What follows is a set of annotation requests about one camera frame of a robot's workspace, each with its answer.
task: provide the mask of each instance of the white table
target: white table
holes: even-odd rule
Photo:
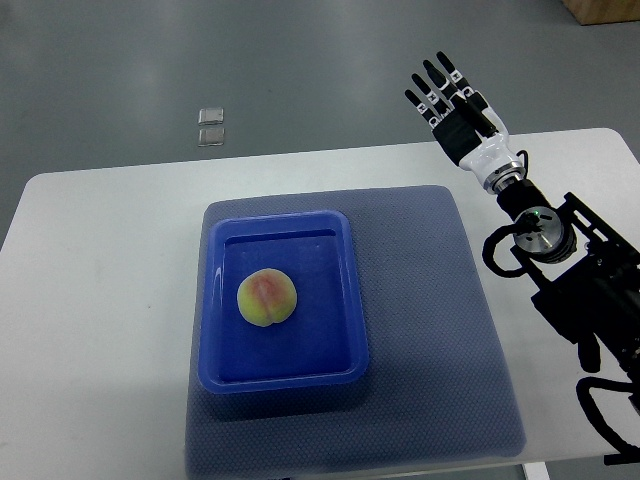
[[[640,246],[640,167],[617,133],[519,135],[511,145],[528,149],[530,178],[553,205],[572,191]],[[533,283],[482,264],[484,239],[508,217],[437,144],[420,143],[33,178],[0,251],[0,478],[184,478],[199,236],[210,203],[423,184],[448,187],[458,205],[528,439],[517,458],[424,469],[611,452],[576,400],[575,347],[531,305]],[[515,266],[506,252],[499,262]],[[611,355],[602,376],[624,379]],[[598,398],[640,443],[625,397]]]

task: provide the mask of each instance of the gray mat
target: gray mat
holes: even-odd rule
[[[339,210],[351,223],[367,372],[340,388],[268,398],[209,394],[198,382],[197,357],[210,227],[225,218],[321,209]],[[287,477],[522,450],[509,372],[447,189],[220,202],[207,209],[202,232],[186,431],[190,478]]]

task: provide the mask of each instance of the robotic arm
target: robotic arm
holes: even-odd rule
[[[437,58],[447,75],[428,60],[423,62],[435,89],[412,75],[429,105],[411,90],[405,95],[447,156],[472,171],[489,194],[497,195],[498,205],[513,222],[487,238],[483,260],[505,278],[529,275],[539,288],[531,297],[534,306],[560,335],[577,344],[586,372],[600,370],[598,338],[616,357],[630,383],[585,377],[576,391],[588,420],[620,452],[606,456],[605,464],[639,462],[640,448],[607,425],[590,389],[631,393],[629,400],[640,413],[640,253],[572,193],[561,206],[552,207],[527,179],[527,152],[509,149],[509,133],[500,117],[444,53],[438,52]],[[559,263],[575,253],[575,229],[588,238],[587,254],[555,280],[547,279],[536,263]],[[504,270],[494,253],[510,235],[515,244],[511,253],[521,267]]]

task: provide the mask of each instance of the peach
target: peach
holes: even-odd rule
[[[291,279],[274,268],[252,273],[238,287],[242,317],[259,327],[284,322],[293,313],[298,294]]]

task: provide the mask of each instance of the robot finger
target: robot finger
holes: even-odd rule
[[[411,90],[405,90],[404,94],[413,106],[416,107],[416,110],[418,110],[418,113],[422,115],[422,118],[427,121],[431,130],[433,130],[440,123],[440,117],[436,115],[433,110],[427,107]]]
[[[427,85],[427,83],[422,79],[422,77],[420,77],[420,75],[414,73],[413,75],[411,75],[411,79],[413,80],[413,83],[415,83],[416,86],[420,89],[420,91],[422,91],[422,93],[427,96],[427,100],[429,100],[431,105],[433,105],[433,108],[436,109],[436,112],[438,112],[443,117],[449,114],[449,112],[451,111],[449,105],[444,100],[442,100],[442,98],[440,98],[440,95],[431,90],[431,87]]]
[[[433,63],[429,60],[422,62],[422,65],[424,65],[424,68],[427,70],[427,75],[429,75],[431,81],[442,92],[442,95],[444,95],[447,100],[451,101],[451,97],[458,93],[458,87],[456,87],[451,80],[445,77],[440,70],[434,67]]]
[[[449,77],[451,77],[451,80],[456,85],[458,90],[460,90],[465,97],[470,97],[471,95],[473,95],[473,88],[471,88],[471,85],[469,85],[469,82],[466,78],[464,78],[460,71],[453,66],[451,60],[449,60],[449,58],[443,52],[436,53],[436,57],[438,57],[438,60],[447,71]]]

